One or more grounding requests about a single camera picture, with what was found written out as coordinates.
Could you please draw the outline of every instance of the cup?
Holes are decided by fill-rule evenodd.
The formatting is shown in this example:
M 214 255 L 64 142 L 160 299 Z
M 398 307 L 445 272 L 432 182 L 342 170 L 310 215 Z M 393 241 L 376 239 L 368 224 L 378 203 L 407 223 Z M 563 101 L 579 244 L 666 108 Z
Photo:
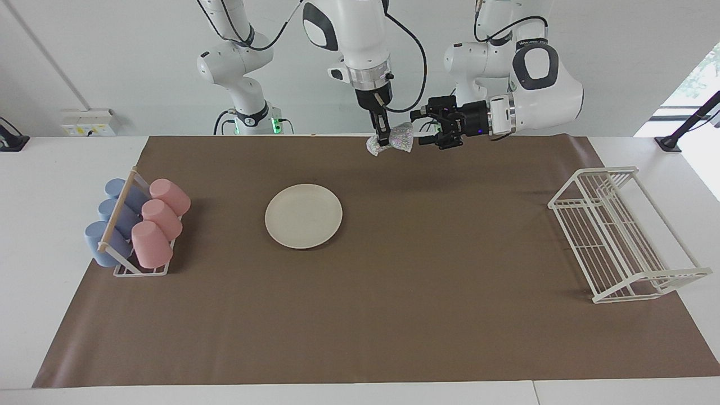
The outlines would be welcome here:
M 92 251 L 92 255 L 97 264 L 102 267 L 115 267 L 120 263 L 114 257 L 110 256 L 107 252 L 100 253 L 97 250 L 97 244 L 100 243 L 102 234 L 105 232 L 106 227 L 106 221 L 91 223 L 87 228 L 85 228 L 85 242 L 87 242 L 88 246 L 90 246 L 90 250 Z M 125 259 L 130 257 L 130 254 L 132 253 L 132 246 L 130 246 L 125 238 L 122 237 L 120 231 L 117 229 L 112 230 L 112 236 L 109 244 Z
M 162 200 L 152 199 L 143 205 L 143 220 L 157 224 L 169 241 L 180 236 L 182 232 L 182 222 Z
M 97 213 L 100 216 L 100 219 L 109 222 L 112 211 L 115 209 L 116 205 L 117 198 L 109 198 L 108 200 L 101 202 L 100 206 L 97 208 Z M 132 227 L 137 225 L 139 222 L 140 217 L 138 217 L 138 214 L 133 212 L 130 207 L 123 204 L 120 208 L 120 214 L 117 217 L 117 222 L 115 223 L 115 229 L 120 231 L 122 237 L 127 240 L 130 239 Z
M 183 216 L 190 209 L 190 197 L 168 179 L 157 179 L 150 184 L 150 195 L 162 200 L 175 212 L 176 216 Z
M 118 198 L 122 188 L 125 186 L 125 180 L 112 179 L 105 184 L 105 194 L 110 198 Z M 136 214 L 140 214 L 143 204 L 149 201 L 149 197 L 134 184 L 130 187 L 130 191 L 125 198 L 125 205 L 130 207 Z
M 140 266 L 156 269 L 170 262 L 173 249 L 158 224 L 143 221 L 132 227 L 132 245 Z

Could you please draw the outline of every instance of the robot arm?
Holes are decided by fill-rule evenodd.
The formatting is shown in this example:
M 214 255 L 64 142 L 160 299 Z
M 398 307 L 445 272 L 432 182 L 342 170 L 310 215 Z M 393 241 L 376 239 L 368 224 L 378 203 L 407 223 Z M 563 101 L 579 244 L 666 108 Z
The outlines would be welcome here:
M 389 143 L 384 104 L 392 100 L 390 52 L 385 43 L 389 0 L 309 0 L 302 10 L 305 33 L 314 45 L 340 51 L 330 77 L 352 85 L 358 104 L 370 113 L 378 143 Z
M 262 68 L 273 59 L 273 50 L 253 50 L 269 44 L 265 35 L 248 22 L 243 0 L 204 0 L 198 2 L 212 28 L 225 38 L 219 45 L 197 58 L 197 69 L 207 81 L 225 87 L 235 106 L 235 124 L 240 133 L 278 133 L 274 118 L 280 111 L 265 100 L 260 83 L 245 75 Z
M 519 9 L 519 3 L 487 0 L 484 4 L 479 26 L 497 28 L 497 34 L 482 42 L 457 43 L 446 51 L 445 67 L 455 78 L 456 97 L 431 98 L 427 106 L 411 113 L 413 120 L 433 117 L 442 127 L 438 134 L 421 138 L 421 144 L 452 148 L 462 145 L 462 135 L 504 137 L 569 123 L 580 114 L 582 84 L 547 44 L 544 25 L 523 15 L 530 10 Z M 505 25 L 516 18 L 524 24 Z M 508 78 L 510 92 L 488 99 L 482 77 Z

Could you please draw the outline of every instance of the cable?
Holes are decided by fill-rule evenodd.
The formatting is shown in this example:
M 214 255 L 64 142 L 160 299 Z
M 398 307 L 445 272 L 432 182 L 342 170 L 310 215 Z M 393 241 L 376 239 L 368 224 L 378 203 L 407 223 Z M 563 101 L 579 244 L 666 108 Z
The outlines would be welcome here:
M 380 103 L 383 108 L 390 112 L 408 112 L 420 103 L 420 101 L 423 99 L 423 95 L 425 94 L 425 85 L 428 83 L 428 57 L 425 54 L 425 48 L 423 48 L 423 44 L 420 43 L 420 40 L 418 39 L 418 37 L 415 36 L 415 34 L 413 34 L 405 25 L 402 25 L 401 22 L 397 21 L 392 15 L 386 13 L 385 16 L 390 21 L 394 22 L 395 25 L 400 27 L 401 30 L 405 31 L 405 33 L 407 33 L 415 41 L 415 43 L 418 44 L 420 54 L 423 56 L 423 85 L 420 86 L 420 94 L 418 95 L 418 99 L 415 100 L 413 105 L 409 106 L 408 108 L 403 108 L 402 110 L 395 110 L 385 105 L 384 102 Z M 379 96 L 378 93 L 375 93 L 375 98 L 379 101 L 382 101 L 382 98 Z
M 3 117 L 0 117 L 0 120 L 3 120 L 3 121 L 5 121 L 5 123 L 6 123 L 7 125 L 10 125 L 10 127 L 12 127 L 12 129 L 14 129 L 14 130 L 15 130 L 15 132 L 17 132 L 17 135 L 20 135 L 20 136 L 22 136 L 22 132 L 20 132 L 20 130 L 19 130 L 19 129 L 17 129 L 17 128 L 15 127 L 15 125 L 12 125 L 12 123 L 11 123 L 10 121 L 6 120 L 6 119 L 5 119 L 5 118 L 3 118 Z
M 220 134 L 221 135 L 225 134 L 225 124 L 227 124 L 227 123 L 235 123 L 235 120 L 225 120 L 222 122 L 222 125 L 220 126 Z
M 502 141 L 503 139 L 507 138 L 508 136 L 510 136 L 510 134 L 509 134 L 509 133 L 506 133 L 505 135 L 500 136 L 499 138 L 492 138 L 492 139 L 490 139 L 490 142 Z
M 205 10 L 205 7 L 202 6 L 202 3 L 200 2 L 200 0 L 197 0 L 197 5 L 200 7 L 200 9 L 202 9 L 202 13 L 205 14 L 205 18 L 207 18 L 207 21 L 210 23 L 210 25 L 212 26 L 213 30 L 215 31 L 215 34 L 217 34 L 218 37 L 220 37 L 220 38 L 223 39 L 223 40 L 230 41 L 230 42 L 232 42 L 232 43 L 234 43 L 234 44 L 236 44 L 236 45 L 239 45 L 239 46 L 241 46 L 241 47 L 244 47 L 244 48 L 249 48 L 249 49 L 251 49 L 251 50 L 257 50 L 257 51 L 262 51 L 262 50 L 268 50 L 268 49 L 270 49 L 270 48 L 272 47 L 272 45 L 275 45 L 275 43 L 280 39 L 280 36 L 282 35 L 282 33 L 285 31 L 285 27 L 287 27 L 287 25 L 290 23 L 290 20 L 291 20 L 291 19 L 293 18 L 293 16 L 295 15 L 295 12 L 297 12 L 297 10 L 300 8 L 300 4 L 302 4 L 304 1 L 305 1 L 305 0 L 300 0 L 300 1 L 297 3 L 297 6 L 295 6 L 295 9 L 292 10 L 292 13 L 290 14 L 290 17 L 287 17 L 287 20 L 285 20 L 285 23 L 282 25 L 282 28 L 280 28 L 280 31 L 279 31 L 279 32 L 277 33 L 277 35 L 275 36 L 275 39 L 273 39 L 268 45 L 263 46 L 263 47 L 260 47 L 260 48 L 255 48 L 255 47 L 253 47 L 252 45 L 249 45 L 247 42 L 248 42 L 248 40 L 249 40 L 250 38 L 248 38 L 248 39 L 246 39 L 246 40 L 243 40 L 243 38 L 240 36 L 240 33 L 238 33 L 238 31 L 237 31 L 236 28 L 235 28 L 235 24 L 233 23 L 233 19 L 230 18 L 230 12 L 228 11 L 228 7 L 225 5 L 225 0 L 221 0 L 222 8 L 225 10 L 225 16 L 228 18 L 228 22 L 230 23 L 230 27 L 233 28 L 233 32 L 235 33 L 235 35 L 238 36 L 239 41 L 238 41 L 238 40 L 234 40 L 234 39 L 232 39 L 232 38 L 223 37 L 222 34 L 220 34 L 220 31 L 217 30 L 217 27 L 215 26 L 215 23 L 212 22 L 212 19 L 210 18 L 210 15 L 207 13 L 207 10 Z
M 295 134 L 295 127 L 292 125 L 291 120 L 288 120 L 287 118 L 280 118 L 278 121 L 281 123 L 288 122 L 290 124 L 290 130 L 292 130 L 292 134 Z
M 217 127 L 220 126 L 220 121 L 222 120 L 222 118 L 224 116 L 226 116 L 227 114 L 230 114 L 230 111 L 231 110 L 225 110 L 225 111 L 221 112 L 220 115 L 217 116 L 217 119 L 215 120 L 215 128 L 212 130 L 213 135 L 217 135 Z
M 708 125 L 708 123 L 709 123 L 710 121 L 714 120 L 715 117 L 717 117 L 719 113 L 720 113 L 720 110 L 717 110 L 717 112 L 716 112 L 715 114 L 713 114 L 712 117 L 708 118 L 707 121 L 705 121 L 704 123 L 702 123 L 702 124 L 700 124 L 700 125 L 692 128 L 692 129 L 689 129 L 688 132 L 692 132 L 692 131 L 694 131 L 694 130 L 698 130 L 698 129 L 704 127 L 705 125 Z
M 423 132 L 423 128 L 425 127 L 425 125 L 428 126 L 428 131 L 429 131 L 433 125 L 437 125 L 437 124 L 438 124 L 438 122 L 435 120 L 428 121 L 420 126 L 420 130 L 418 132 Z
M 512 28 L 512 27 L 514 27 L 515 25 L 518 25 L 518 24 L 520 24 L 521 22 L 525 22 L 525 21 L 527 21 L 527 20 L 529 20 L 529 19 L 539 19 L 540 21 L 543 22 L 543 24 L 545 24 L 545 28 L 547 28 L 547 20 L 545 19 L 545 17 L 541 17 L 541 16 L 539 16 L 539 15 L 531 15 L 531 16 L 529 16 L 529 17 L 524 17 L 524 18 L 521 18 L 521 19 L 519 19 L 519 20 L 517 20 L 517 21 L 515 21 L 515 22 L 512 22 L 512 23 L 510 23 L 509 25 L 506 25 L 506 26 L 505 26 L 503 29 L 501 29 L 500 31 L 497 31 L 495 34 L 492 34 L 491 36 L 485 38 L 484 40 L 481 40 L 481 39 L 479 39 L 479 38 L 477 37 L 477 18 L 478 18 L 478 16 L 480 16 L 480 13 L 479 13 L 479 12 L 476 12 L 476 13 L 475 13 L 475 26 L 473 27 L 473 34 L 475 35 L 475 40 L 476 40 L 477 42 L 479 42 L 479 43 L 486 43 L 487 41 L 493 39 L 495 36 L 499 35 L 501 32 L 505 31 L 506 29 Z

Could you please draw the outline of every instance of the plate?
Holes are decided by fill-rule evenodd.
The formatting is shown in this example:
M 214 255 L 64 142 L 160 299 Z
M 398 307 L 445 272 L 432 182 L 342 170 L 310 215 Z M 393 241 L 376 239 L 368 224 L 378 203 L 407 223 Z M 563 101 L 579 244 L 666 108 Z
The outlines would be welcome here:
M 343 206 L 330 190 L 296 184 L 279 192 L 265 211 L 265 227 L 277 243 L 309 249 L 329 241 L 343 221 Z

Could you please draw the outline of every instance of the cloth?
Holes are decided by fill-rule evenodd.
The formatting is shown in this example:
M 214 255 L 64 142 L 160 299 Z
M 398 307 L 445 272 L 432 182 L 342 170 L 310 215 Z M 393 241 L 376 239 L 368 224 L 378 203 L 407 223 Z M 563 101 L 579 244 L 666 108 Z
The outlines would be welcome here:
M 676 293 L 590 301 L 547 208 L 575 170 L 602 166 L 587 139 L 474 137 L 383 159 L 364 142 L 150 138 L 140 174 L 193 199 L 169 273 L 91 263 L 34 386 L 720 375 Z M 299 183 L 343 205 L 338 233 L 307 251 L 264 223 Z
M 386 151 L 391 148 L 400 149 L 410 153 L 413 150 L 413 124 L 403 123 L 394 127 L 390 130 L 390 145 L 380 146 L 377 144 L 377 134 L 368 138 L 365 146 L 368 152 L 375 156 L 380 155 L 380 152 Z

